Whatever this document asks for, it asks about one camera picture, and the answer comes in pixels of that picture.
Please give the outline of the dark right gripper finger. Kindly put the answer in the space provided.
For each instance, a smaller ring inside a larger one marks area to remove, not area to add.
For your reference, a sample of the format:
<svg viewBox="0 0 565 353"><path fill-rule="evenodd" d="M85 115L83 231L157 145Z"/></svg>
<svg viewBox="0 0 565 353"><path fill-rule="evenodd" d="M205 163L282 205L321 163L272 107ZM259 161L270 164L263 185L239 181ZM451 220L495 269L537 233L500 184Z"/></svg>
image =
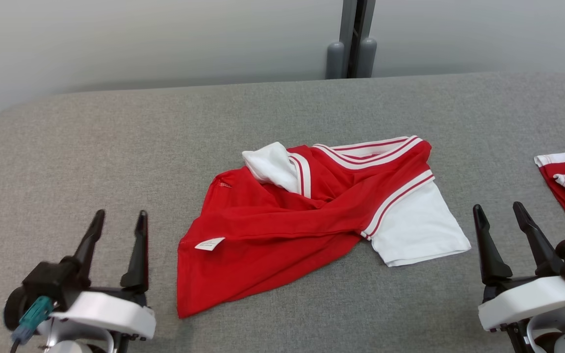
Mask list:
<svg viewBox="0 0 565 353"><path fill-rule="evenodd" d="M512 277L511 268L504 263L489 233L489 221L479 204L473 206L473 217L477 235L481 280L484 285L493 285Z"/></svg>
<svg viewBox="0 0 565 353"><path fill-rule="evenodd" d="M558 275L558 255L542 230L532 219L525 206L513 203L513 211L519 228L527 237L536 264L536 276Z"/></svg>

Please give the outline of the red shirt white sleeves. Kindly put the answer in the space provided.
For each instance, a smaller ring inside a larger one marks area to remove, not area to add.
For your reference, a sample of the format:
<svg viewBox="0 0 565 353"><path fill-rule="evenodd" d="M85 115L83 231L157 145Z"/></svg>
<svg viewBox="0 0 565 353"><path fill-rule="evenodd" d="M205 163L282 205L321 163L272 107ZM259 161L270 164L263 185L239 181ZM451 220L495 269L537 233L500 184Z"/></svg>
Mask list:
<svg viewBox="0 0 565 353"><path fill-rule="evenodd" d="M244 151L178 246L177 315L285 286L361 240L389 267L470 250L418 136Z"/></svg>

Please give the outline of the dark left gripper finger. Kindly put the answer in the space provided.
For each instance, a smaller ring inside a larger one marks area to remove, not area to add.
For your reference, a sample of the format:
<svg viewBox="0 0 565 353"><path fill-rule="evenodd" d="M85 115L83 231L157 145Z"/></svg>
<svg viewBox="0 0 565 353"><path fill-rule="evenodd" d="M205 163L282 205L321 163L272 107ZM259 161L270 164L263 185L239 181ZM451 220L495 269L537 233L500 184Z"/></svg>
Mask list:
<svg viewBox="0 0 565 353"><path fill-rule="evenodd" d="M78 279L81 283L90 283L90 268L97 241L101 238L103 232L103 224L105 219L105 210L97 210L92 222L83 236L75 254L78 266Z"/></svg>
<svg viewBox="0 0 565 353"><path fill-rule="evenodd" d="M148 213L145 210L139 212L134 238L128 270L122 275L120 285L123 290L145 293L149 288Z"/></svg>

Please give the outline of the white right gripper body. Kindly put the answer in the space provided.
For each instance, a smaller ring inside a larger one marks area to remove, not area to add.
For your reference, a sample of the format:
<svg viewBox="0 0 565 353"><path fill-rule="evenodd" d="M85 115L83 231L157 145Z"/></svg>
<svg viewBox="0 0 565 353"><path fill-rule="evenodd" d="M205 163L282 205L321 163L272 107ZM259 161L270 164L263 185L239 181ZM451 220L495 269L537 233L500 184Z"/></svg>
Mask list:
<svg viewBox="0 0 565 353"><path fill-rule="evenodd" d="M478 318L484 330L500 328L520 320L565 307L565 280L543 277L500 293L478 306Z"/></svg>

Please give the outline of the grey wall post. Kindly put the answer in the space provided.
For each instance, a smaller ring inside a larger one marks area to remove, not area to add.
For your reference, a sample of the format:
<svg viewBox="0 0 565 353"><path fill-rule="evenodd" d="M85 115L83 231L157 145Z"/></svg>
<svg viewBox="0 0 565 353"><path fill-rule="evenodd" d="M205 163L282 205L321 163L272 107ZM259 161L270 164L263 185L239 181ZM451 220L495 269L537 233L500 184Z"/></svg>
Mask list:
<svg viewBox="0 0 565 353"><path fill-rule="evenodd" d="M377 41L370 36L376 0L343 0L339 39L327 47L326 79L370 78Z"/></svg>

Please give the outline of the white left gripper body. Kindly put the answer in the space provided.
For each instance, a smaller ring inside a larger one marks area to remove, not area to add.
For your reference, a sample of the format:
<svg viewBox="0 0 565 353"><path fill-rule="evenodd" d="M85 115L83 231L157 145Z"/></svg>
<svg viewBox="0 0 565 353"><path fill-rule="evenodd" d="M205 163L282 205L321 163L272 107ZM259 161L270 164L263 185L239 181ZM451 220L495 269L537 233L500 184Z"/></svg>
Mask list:
<svg viewBox="0 0 565 353"><path fill-rule="evenodd" d="M50 314L51 340L152 339L155 329L155 312L146 293L83 291L67 310Z"/></svg>

